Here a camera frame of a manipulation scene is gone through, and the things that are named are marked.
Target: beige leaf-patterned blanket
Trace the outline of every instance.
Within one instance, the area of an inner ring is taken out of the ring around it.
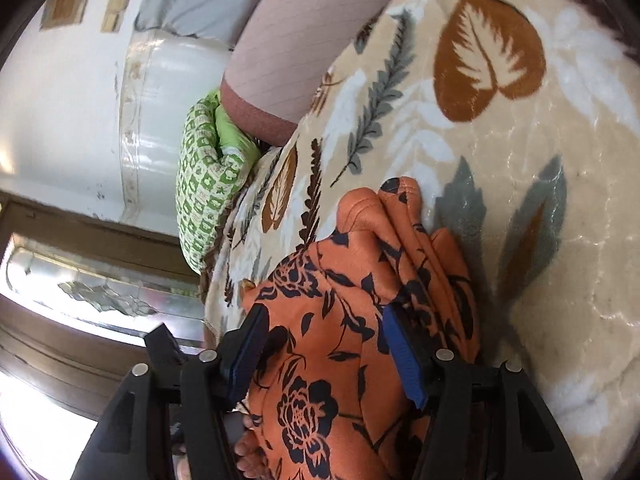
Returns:
[[[608,478],[640,427],[638,60],[601,0],[392,0],[255,168],[209,329],[237,327],[242,280],[327,237],[349,190],[413,177],[465,253],[484,358],[519,357],[584,478]]]

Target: gray leaf pattern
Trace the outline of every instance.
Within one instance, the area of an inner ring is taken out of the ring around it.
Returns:
[[[486,216],[482,190],[476,189],[464,157],[456,174],[435,204],[435,227],[446,227],[462,248],[478,301],[482,352],[487,362],[506,341],[533,375],[529,352],[510,323],[514,302],[553,261],[560,245],[567,188],[560,156],[555,156],[530,186],[514,213],[498,266],[496,290],[490,286],[482,261],[481,231]]]
[[[340,180],[347,169],[351,171],[351,174],[362,173],[360,156],[373,149],[371,138],[382,135],[382,127],[378,121],[393,110],[391,102],[402,97],[402,92],[397,90],[396,86],[407,77],[407,68],[415,57],[412,54],[414,22],[407,10],[394,18],[398,21],[398,26],[389,57],[385,59],[385,69],[378,70],[378,79],[369,88],[369,103],[358,118],[355,133],[349,134],[347,163],[330,187],[333,187]]]

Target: glass pane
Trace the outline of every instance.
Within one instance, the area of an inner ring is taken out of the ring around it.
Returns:
[[[26,465],[69,480],[96,422],[68,412],[18,379],[0,374],[0,421]]]
[[[134,338],[165,323],[180,345],[192,351],[202,347],[204,306],[190,283],[83,258],[19,235],[12,237],[0,272],[6,276],[0,291],[17,294],[27,308],[33,302],[62,314],[63,322],[66,317]]]

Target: orange floral cloth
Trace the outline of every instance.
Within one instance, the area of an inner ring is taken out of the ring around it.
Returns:
[[[405,397],[382,329],[402,304],[437,348],[473,362],[478,313],[450,232],[429,236],[420,189],[392,178],[376,194],[347,193],[326,240],[285,258],[248,291],[270,337],[249,404],[270,470],[280,479],[377,480],[411,475],[427,420]]]

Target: blue gripper pad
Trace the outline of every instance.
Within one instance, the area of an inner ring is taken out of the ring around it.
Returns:
[[[225,335],[231,336],[239,345],[229,367],[227,399],[238,403],[246,397],[251,378],[258,366],[262,350],[269,336],[269,313],[265,306],[256,304],[238,330]]]
[[[404,394],[419,410],[423,410],[427,405],[428,396],[424,390],[420,362],[411,348],[409,335],[405,333],[391,305],[386,306],[382,311],[382,326],[402,381]]]

